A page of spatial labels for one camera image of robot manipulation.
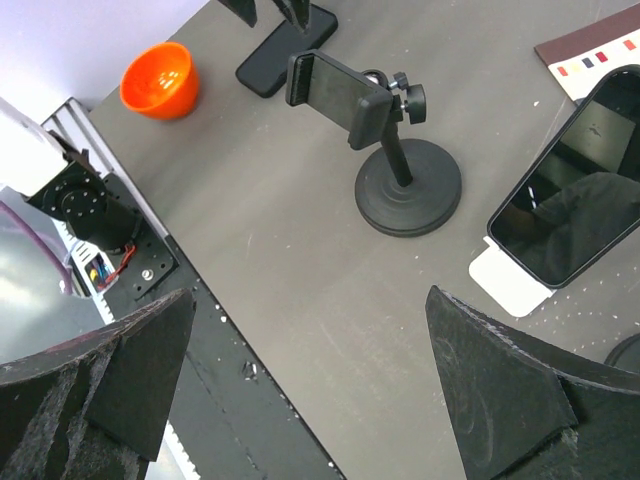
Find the black phone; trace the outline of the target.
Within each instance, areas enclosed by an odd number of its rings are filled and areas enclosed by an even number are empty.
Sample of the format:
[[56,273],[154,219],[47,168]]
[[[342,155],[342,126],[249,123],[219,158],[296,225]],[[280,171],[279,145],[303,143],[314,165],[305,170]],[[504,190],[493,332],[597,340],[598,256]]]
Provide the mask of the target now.
[[289,58],[319,49],[338,29],[338,18],[329,10],[312,4],[310,13],[307,33],[281,22],[236,69],[236,79],[261,98],[275,95],[286,83]]
[[550,289],[639,226],[639,68],[605,75],[488,222],[489,237]]

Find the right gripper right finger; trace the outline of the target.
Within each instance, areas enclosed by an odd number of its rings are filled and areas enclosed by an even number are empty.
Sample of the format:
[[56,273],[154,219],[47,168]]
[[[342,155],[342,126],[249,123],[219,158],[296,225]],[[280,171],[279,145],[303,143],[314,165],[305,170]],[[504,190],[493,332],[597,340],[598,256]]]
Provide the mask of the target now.
[[638,478],[638,374],[504,325],[438,287],[425,312],[467,478]]

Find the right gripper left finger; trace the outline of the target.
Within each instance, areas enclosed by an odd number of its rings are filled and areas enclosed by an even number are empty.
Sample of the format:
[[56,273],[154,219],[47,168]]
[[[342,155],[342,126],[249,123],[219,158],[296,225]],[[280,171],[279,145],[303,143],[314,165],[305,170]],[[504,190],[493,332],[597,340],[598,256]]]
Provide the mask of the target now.
[[195,299],[173,291],[1,366],[4,479],[142,479],[158,458]]

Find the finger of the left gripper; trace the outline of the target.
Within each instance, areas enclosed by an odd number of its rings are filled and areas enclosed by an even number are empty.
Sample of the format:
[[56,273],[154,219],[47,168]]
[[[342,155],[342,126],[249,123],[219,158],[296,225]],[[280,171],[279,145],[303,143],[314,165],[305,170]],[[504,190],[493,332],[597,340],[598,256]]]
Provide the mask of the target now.
[[306,33],[310,26],[310,0],[273,0],[284,18],[299,32]]
[[218,2],[229,9],[250,28],[255,27],[257,23],[257,12],[254,0],[218,0]]

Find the white folding phone stand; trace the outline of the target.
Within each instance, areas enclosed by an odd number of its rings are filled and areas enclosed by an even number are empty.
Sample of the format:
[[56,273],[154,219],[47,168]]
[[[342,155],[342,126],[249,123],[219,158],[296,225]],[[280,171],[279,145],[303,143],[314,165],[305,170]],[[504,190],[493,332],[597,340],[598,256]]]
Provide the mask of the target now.
[[531,314],[555,294],[521,268],[489,236],[487,248],[470,264],[470,277],[515,318]]

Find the black camera stand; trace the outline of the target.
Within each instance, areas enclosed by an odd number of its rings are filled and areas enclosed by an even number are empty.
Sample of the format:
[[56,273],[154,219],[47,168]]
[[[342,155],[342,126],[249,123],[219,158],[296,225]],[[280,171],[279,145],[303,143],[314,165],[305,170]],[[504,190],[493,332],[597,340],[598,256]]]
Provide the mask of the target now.
[[286,103],[308,105],[348,133],[354,151],[376,145],[354,185],[356,206],[375,230],[414,238],[443,226],[462,195],[456,160],[423,139],[401,139],[398,125],[425,122],[426,94],[398,72],[358,72],[319,50],[290,57]]

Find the black round phone stand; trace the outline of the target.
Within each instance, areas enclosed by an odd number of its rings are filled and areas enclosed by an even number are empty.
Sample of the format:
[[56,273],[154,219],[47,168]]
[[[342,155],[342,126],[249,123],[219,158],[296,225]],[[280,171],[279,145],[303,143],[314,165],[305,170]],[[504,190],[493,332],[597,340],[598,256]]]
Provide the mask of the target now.
[[640,373],[640,334],[632,335],[617,344],[607,355],[605,365],[631,373]]

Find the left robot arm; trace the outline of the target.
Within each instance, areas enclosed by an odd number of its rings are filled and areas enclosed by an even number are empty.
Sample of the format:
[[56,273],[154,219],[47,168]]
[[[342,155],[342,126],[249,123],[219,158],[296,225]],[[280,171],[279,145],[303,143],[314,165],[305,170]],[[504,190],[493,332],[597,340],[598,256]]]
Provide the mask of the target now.
[[[250,27],[257,22],[255,1],[218,1]],[[272,1],[290,25],[306,33],[310,1]],[[71,147],[54,138],[32,118],[1,97],[1,188],[9,186],[27,198],[43,191],[72,163]]]

